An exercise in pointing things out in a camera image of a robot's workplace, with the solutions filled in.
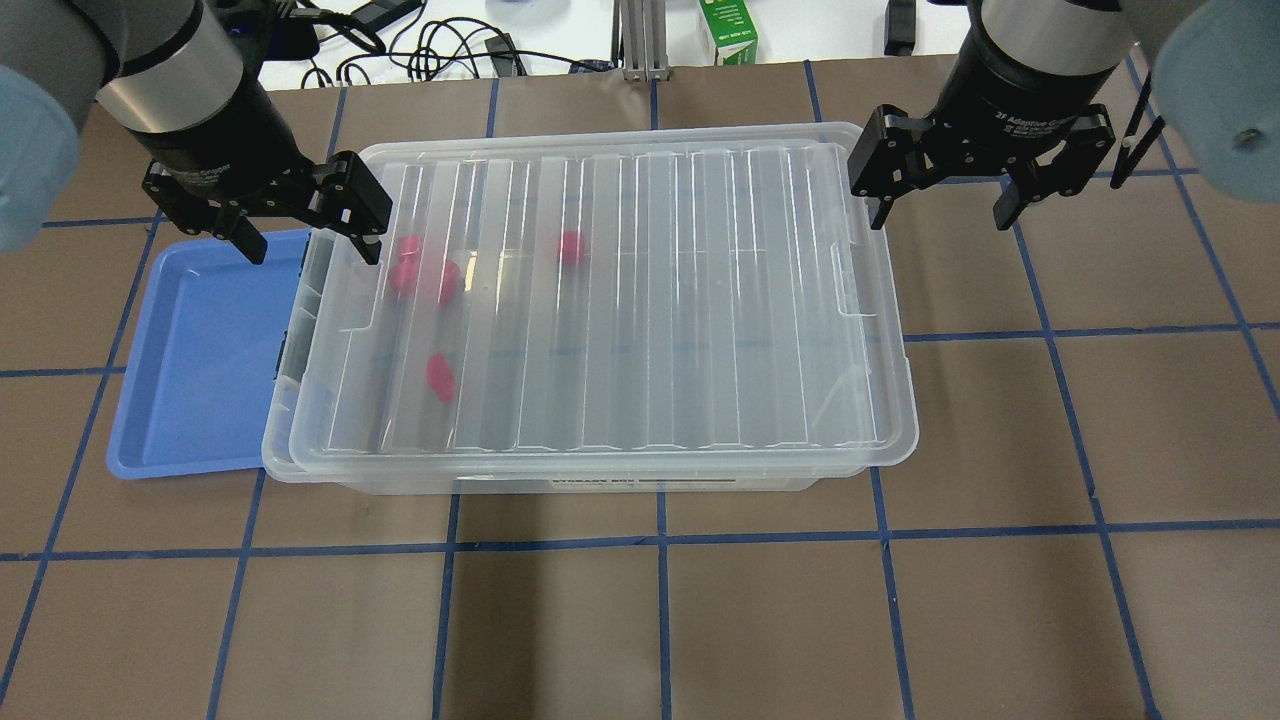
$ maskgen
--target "green box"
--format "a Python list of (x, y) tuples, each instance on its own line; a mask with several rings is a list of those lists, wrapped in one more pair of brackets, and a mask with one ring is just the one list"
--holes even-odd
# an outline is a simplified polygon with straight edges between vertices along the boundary
[(755, 32), (746, 0), (699, 0), (699, 24), (717, 65), (754, 65), (760, 36)]

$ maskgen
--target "silver cylinder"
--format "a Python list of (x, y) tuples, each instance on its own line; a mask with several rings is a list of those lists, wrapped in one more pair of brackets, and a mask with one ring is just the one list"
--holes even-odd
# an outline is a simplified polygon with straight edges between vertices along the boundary
[(1014, 60), (1064, 77), (1110, 70), (1133, 46), (1119, 6), (1102, 10), (1070, 0), (986, 0), (982, 26)]
[(186, 44), (146, 69), (115, 78), (97, 94), (97, 101), (129, 129), (174, 132), (227, 105), (243, 73), (239, 53), (206, 9)]

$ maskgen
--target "plastic storage box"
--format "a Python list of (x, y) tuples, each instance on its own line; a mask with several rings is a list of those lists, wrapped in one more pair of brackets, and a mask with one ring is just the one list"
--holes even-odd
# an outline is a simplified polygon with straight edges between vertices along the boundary
[(801, 489), (915, 447), (884, 234), (819, 123), (376, 145), (312, 234), (264, 439), (375, 493)]

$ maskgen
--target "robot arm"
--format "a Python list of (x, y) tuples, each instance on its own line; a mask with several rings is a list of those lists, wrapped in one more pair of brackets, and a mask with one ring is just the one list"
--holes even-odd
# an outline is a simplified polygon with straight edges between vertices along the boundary
[(934, 109), (916, 119), (881, 105), (854, 149), (852, 192), (869, 200), (873, 228), (902, 195), (952, 176), (1009, 176), (993, 209), (1000, 229), (1030, 202), (1083, 191), (1116, 140), (1092, 99), (1135, 36), (1164, 114), (1204, 177), (1280, 201), (1280, 4), (969, 0), (969, 13)]
[[(265, 41), (274, 4), (256, 6), (250, 18)], [(183, 232), (210, 232), (261, 263), (266, 242), (248, 217), (292, 217), (348, 236), (365, 261), (378, 261), (390, 197), (355, 152), (317, 165), (298, 151), (257, 82), (261, 60), (233, 45), (202, 0), (8, 0), (0, 27), (23, 28), (0, 46), (0, 81), (17, 88), (19, 118), (59, 131), (44, 146), (37, 137), (37, 147), (5, 147), (12, 170), (0, 193), (28, 211), (15, 223), (23, 227), (0, 225), (0, 246), (38, 229), (74, 169), (68, 131), (96, 95), (155, 158), (143, 191)], [(70, 163), (49, 168), (50, 156)], [(24, 183), (41, 172), (42, 182)]]

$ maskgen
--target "black cable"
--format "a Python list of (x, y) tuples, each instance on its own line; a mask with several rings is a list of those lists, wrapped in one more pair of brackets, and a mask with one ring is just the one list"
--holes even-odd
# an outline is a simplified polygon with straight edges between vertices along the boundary
[[(303, 4), (311, 3), (311, 0), (298, 0), (298, 1)], [(573, 60), (572, 58), (566, 58), (563, 55), (539, 53), (535, 50), (502, 50), (497, 53), (475, 53), (471, 47), (471, 40), (476, 35), (485, 31), (493, 32), (498, 36), (507, 36), (507, 33), (503, 32), (502, 28), (490, 24), (485, 20), (481, 20), (479, 18), (468, 18), (461, 15), (445, 18), (443, 20), (428, 20), (426, 23), (424, 23), (421, 27), (417, 28), (419, 31), (417, 46), (412, 51), (397, 50), (399, 41), (411, 29), (413, 29), (413, 27), (417, 26), (417, 23), (421, 20), (425, 9), (426, 9), (426, 3), (424, 3), (419, 8), (417, 14), (408, 24), (406, 24), (404, 27), (402, 27), (399, 31), (396, 32), (396, 36), (392, 38), (390, 45), (385, 46), (383, 51), (375, 51), (375, 49), (365, 49), (364, 53), (346, 58), (344, 60), (338, 63), (338, 67), (334, 70), (334, 76), (337, 76), (338, 79), (340, 79), (342, 82), (352, 85), (353, 82), (352, 72), (358, 72), (365, 78), (366, 83), (372, 85), (369, 72), (365, 70), (365, 68), (361, 67), (358, 63), (369, 59), (387, 59), (393, 65), (403, 68), (406, 76), (411, 82), (435, 79), (436, 77), (439, 77), (442, 72), (444, 72), (456, 63), (463, 63), (463, 64), (470, 63), (470, 67), (467, 69), (470, 70), (471, 77), (479, 78), (480, 68), (476, 64), (476, 59), (494, 58), (494, 56), (511, 58), (516, 61), (518, 68), (524, 69), (524, 63), (520, 60), (522, 55), (529, 55), (532, 58), (545, 58), (549, 60), (567, 63), (571, 68), (580, 68), (588, 72), (598, 72), (600, 69), (599, 64), (586, 64), (584, 61)], [(479, 27), (470, 31), (467, 35), (462, 35), (462, 32), (457, 27), (454, 27), (456, 23), (470, 23)], [(454, 49), (452, 54), (443, 55), (433, 47), (436, 36), (442, 31), (453, 33), (453, 36), (458, 40), (458, 46), (457, 49)], [(321, 87), (324, 86), (323, 83), (325, 81), (333, 83), (333, 77), (321, 70), (319, 67), (316, 67), (315, 60), (312, 60), (312, 69), (308, 70), (306, 76), (303, 76), (303, 82), (306, 82), (306, 79), (311, 74), (316, 74), (316, 79), (319, 83), (321, 83)]]
[(335, 35), (347, 38), (347, 41), (365, 53), (387, 51), (387, 44), (383, 42), (383, 38), (370, 29), (369, 26), (356, 19), (355, 15), (325, 10), (316, 6), (312, 0), (293, 0), (293, 3), (280, 5), (280, 19), (288, 18), (314, 26), (328, 26), (337, 31)]

